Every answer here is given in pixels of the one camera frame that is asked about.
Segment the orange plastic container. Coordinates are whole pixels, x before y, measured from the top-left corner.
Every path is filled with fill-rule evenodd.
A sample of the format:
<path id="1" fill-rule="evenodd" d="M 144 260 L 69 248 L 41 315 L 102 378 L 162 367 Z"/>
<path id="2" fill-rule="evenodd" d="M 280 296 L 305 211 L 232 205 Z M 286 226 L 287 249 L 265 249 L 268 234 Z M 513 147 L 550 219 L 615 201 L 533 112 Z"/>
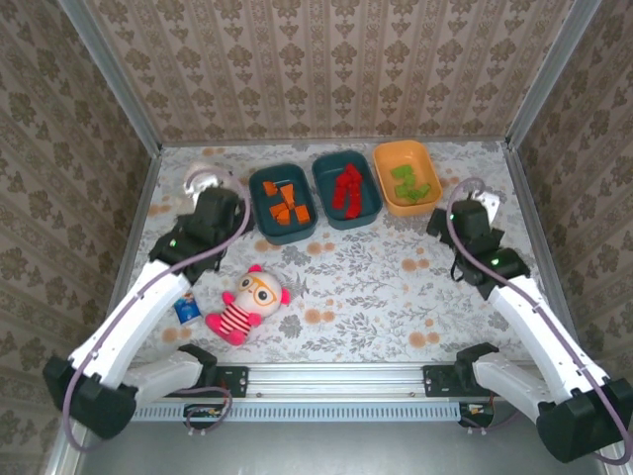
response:
<path id="1" fill-rule="evenodd" d="M 388 210 L 398 217 L 409 217 L 430 213 L 442 198 L 443 189 L 427 147 L 412 140 L 385 142 L 376 146 L 373 152 L 374 165 Z M 415 174 L 414 180 L 394 179 L 393 168 L 410 165 Z M 399 199 L 395 187 L 406 183 L 411 189 L 423 184 L 430 186 L 425 198 L 416 204 Z"/>

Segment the dark teal plastic container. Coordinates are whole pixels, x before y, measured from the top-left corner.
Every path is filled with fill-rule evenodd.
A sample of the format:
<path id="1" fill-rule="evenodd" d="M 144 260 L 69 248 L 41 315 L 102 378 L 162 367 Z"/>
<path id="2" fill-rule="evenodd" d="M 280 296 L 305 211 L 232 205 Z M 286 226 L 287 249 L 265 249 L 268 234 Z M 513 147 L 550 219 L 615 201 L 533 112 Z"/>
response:
<path id="1" fill-rule="evenodd" d="M 275 196 L 268 197 L 265 194 L 262 186 L 264 181 L 272 181 L 276 184 L 278 193 Z M 290 183 L 295 188 L 295 207 L 306 205 L 309 208 L 311 221 L 306 225 L 298 223 L 294 212 L 295 207 L 290 209 L 291 222 L 289 226 L 280 226 L 271 217 L 269 208 L 284 203 L 279 188 Z M 262 168 L 251 175 L 248 187 L 255 221 L 269 243 L 283 245 L 312 235 L 317 224 L 317 211 L 306 174 L 299 165 L 283 163 Z"/>
<path id="2" fill-rule="evenodd" d="M 346 220 L 344 217 L 350 200 L 348 192 L 346 193 L 346 206 L 343 210 L 335 211 L 331 207 L 335 179 L 339 175 L 345 176 L 344 168 L 348 163 L 352 163 L 362 174 L 362 212 L 354 220 Z M 341 231 L 350 230 L 367 226 L 376 220 L 382 209 L 382 199 L 370 166 L 360 152 L 345 150 L 325 154 L 313 163 L 312 172 L 325 215 L 333 228 Z"/>

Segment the pink striped plush doll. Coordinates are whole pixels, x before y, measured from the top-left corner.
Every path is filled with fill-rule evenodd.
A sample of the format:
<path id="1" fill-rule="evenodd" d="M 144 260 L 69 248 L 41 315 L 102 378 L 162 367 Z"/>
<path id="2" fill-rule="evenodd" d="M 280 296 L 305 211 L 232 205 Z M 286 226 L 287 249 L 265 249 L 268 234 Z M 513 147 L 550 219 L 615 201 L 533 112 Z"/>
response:
<path id="1" fill-rule="evenodd" d="M 205 316 L 205 325 L 233 346 L 247 341 L 254 328 L 265 318 L 291 303 L 291 293 L 260 265 L 251 266 L 236 284 L 233 292 L 222 293 L 224 309 Z"/>

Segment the small blue white packet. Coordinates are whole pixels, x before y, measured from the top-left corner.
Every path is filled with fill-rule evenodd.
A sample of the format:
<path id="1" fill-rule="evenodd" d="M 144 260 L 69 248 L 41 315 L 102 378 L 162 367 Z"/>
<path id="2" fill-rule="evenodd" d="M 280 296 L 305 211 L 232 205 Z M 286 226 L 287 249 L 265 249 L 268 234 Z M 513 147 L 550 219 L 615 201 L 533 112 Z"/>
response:
<path id="1" fill-rule="evenodd" d="M 187 292 L 173 305 L 176 317 L 181 326 L 191 324 L 202 316 L 198 303 L 192 292 Z"/>

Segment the grey metal shelf panel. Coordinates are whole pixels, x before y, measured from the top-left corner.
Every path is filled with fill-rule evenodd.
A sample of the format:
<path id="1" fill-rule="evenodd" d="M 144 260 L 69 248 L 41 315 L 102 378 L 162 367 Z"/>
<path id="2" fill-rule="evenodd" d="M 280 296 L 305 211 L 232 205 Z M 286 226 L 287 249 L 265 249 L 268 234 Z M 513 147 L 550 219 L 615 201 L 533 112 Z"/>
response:
<path id="1" fill-rule="evenodd" d="M 60 435 L 45 475 L 633 475 L 555 460 L 524 418 L 487 433 L 455 423 L 223 423 L 207 435 L 134 423 L 80 454 Z"/>

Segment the aluminium table edge rail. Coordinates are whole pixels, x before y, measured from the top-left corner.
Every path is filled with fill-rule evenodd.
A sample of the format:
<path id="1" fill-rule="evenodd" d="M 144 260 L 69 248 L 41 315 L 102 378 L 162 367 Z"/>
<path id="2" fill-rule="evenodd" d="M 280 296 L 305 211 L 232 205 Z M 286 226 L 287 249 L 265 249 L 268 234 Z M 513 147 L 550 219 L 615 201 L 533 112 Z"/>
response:
<path id="1" fill-rule="evenodd" d="M 113 292 L 108 307 L 109 312 L 114 310 L 126 295 L 131 275 L 134 269 L 136 254 L 142 236 L 142 230 L 151 204 L 153 190 L 158 179 L 160 166 L 161 159 L 160 155 L 158 154 L 154 156 L 149 163 L 149 168 L 142 186 L 141 194 L 139 196 L 135 217 L 132 223 L 125 252 L 123 254 L 117 280 L 113 287 Z"/>
<path id="2" fill-rule="evenodd" d="M 544 294 L 555 315 L 575 341 L 579 341 L 563 287 L 543 231 L 537 207 L 525 175 L 518 151 L 503 142 L 503 154 L 514 187 L 522 217 L 530 238 L 543 284 Z"/>

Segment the aluminium frame post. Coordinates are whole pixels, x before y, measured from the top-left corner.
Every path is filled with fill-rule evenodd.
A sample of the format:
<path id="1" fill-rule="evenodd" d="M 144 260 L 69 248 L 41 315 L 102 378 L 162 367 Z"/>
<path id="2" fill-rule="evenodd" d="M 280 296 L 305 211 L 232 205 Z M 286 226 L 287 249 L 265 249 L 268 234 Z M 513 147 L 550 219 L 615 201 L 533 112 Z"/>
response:
<path id="1" fill-rule="evenodd" d="M 547 98 L 563 73 L 601 0 L 575 0 L 530 85 L 505 135 L 510 148 L 517 148 L 525 139 Z"/>
<path id="2" fill-rule="evenodd" d="M 128 81 L 122 62 L 116 58 L 84 0 L 58 0 L 61 8 L 100 69 L 137 137 L 151 158 L 160 155 L 161 140 Z"/>

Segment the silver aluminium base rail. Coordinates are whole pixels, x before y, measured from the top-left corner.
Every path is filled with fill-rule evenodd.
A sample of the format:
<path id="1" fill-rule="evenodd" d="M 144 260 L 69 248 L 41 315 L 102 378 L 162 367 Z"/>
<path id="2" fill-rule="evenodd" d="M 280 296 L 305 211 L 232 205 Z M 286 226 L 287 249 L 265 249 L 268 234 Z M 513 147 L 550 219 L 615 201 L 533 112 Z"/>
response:
<path id="1" fill-rule="evenodd" d="M 422 367 L 444 365 L 413 363 L 262 363 L 250 364 L 247 399 L 287 400 L 387 400 L 478 398 L 429 397 L 425 394 Z"/>

